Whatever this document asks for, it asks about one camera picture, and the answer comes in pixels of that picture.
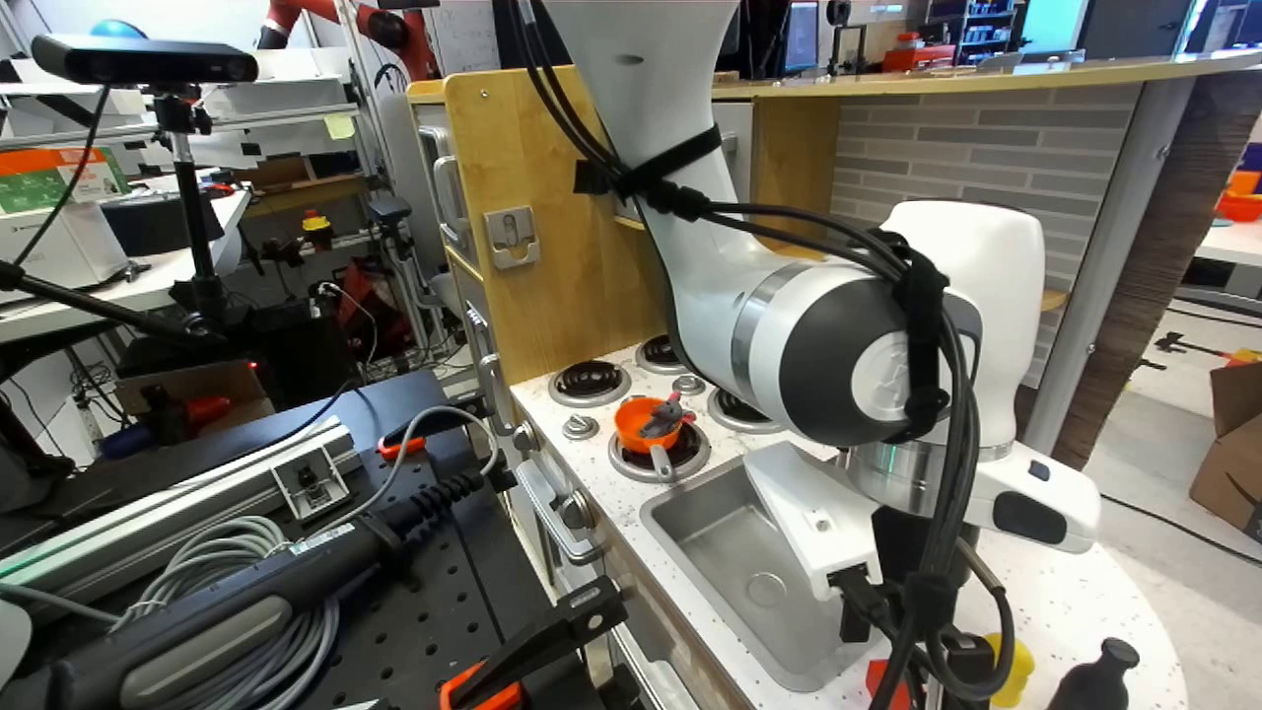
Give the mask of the white franka robot arm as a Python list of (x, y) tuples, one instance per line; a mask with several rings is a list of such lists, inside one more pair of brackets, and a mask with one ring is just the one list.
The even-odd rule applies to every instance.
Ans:
[(740, 459), (792, 573), (847, 645), (893, 641), (915, 674), (985, 701), (1018, 625), (955, 625), (985, 573), (982, 530), (1083, 553), (1100, 495), (1037, 474), (1012, 395), (1035, 360), (1040, 220), (978, 203), (902, 203), (881, 225), (746, 203), (723, 160), (715, 62), (736, 0), (533, 0), (600, 123), (580, 151), (640, 211), (672, 327), (700, 375), (785, 438)]

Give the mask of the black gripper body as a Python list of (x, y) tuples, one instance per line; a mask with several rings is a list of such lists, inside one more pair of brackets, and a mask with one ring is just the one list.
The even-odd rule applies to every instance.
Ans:
[[(935, 573), (923, 569), (923, 553), (932, 549), (932, 525), (923, 519), (881, 509), (872, 530), (882, 582), (872, 582), (864, 569), (827, 578), (845, 600), (839, 641), (859, 645), (881, 632), (893, 645), (866, 692), (866, 710), (894, 710), (901, 697), (906, 697), (906, 710), (918, 710), (927, 701), (927, 680), (944, 688), (947, 710), (985, 710), (1008, 674), (1008, 645), (1018, 645), (1018, 634), (1004, 583), (976, 553), (978, 530), (968, 525)], [(997, 661), (982, 634), (955, 625), (968, 582), (978, 582), (997, 612), (997, 634), (1004, 645)]]

